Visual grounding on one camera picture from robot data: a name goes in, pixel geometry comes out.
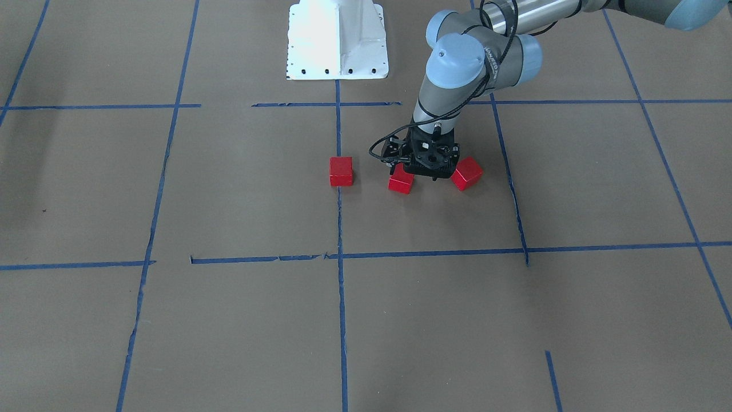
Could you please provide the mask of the red block one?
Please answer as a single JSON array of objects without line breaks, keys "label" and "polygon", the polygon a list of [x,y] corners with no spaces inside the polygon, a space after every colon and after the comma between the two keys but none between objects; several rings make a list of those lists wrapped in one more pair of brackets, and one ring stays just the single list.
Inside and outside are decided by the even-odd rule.
[{"label": "red block one", "polygon": [[475,185],[483,174],[484,169],[478,161],[472,156],[467,156],[457,163],[451,180],[459,191],[465,191]]},{"label": "red block one", "polygon": [[390,176],[388,181],[388,189],[402,195],[409,195],[412,190],[414,183],[414,174],[405,171],[403,163],[397,164]]}]

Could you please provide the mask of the white pedestal column base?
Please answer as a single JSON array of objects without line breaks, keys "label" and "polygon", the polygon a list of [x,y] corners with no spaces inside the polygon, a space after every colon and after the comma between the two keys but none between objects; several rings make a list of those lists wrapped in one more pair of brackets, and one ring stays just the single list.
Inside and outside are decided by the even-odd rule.
[{"label": "white pedestal column base", "polygon": [[288,10],[291,81],[382,79],[389,74],[384,9],[372,1],[299,1]]}]

